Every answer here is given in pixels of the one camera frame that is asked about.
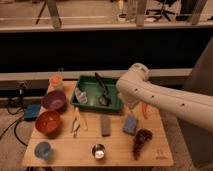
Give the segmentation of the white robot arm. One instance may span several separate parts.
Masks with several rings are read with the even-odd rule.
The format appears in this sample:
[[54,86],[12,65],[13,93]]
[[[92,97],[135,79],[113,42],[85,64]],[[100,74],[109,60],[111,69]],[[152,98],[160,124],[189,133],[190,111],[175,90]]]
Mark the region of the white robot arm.
[[143,101],[213,133],[213,96],[154,85],[148,79],[149,69],[133,64],[116,83],[120,99],[130,108]]

